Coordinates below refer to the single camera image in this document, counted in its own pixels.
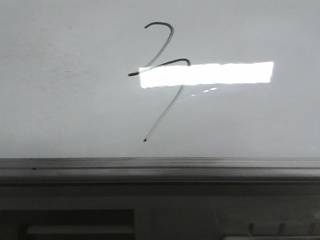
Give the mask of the grey aluminium whiteboard frame rail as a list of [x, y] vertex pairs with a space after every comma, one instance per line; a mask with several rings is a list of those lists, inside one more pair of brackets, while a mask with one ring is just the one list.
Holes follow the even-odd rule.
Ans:
[[316, 183], [310, 157], [3, 158], [2, 184]]

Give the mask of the white whiteboard surface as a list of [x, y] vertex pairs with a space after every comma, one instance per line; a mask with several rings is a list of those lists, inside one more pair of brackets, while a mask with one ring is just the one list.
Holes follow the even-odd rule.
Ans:
[[320, 155], [317, 0], [3, 0], [2, 158]]

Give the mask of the grey equipment below whiteboard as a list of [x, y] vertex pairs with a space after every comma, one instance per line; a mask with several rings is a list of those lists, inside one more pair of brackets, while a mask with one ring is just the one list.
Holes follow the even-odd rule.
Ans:
[[317, 240], [320, 186], [1, 185], [3, 240]]

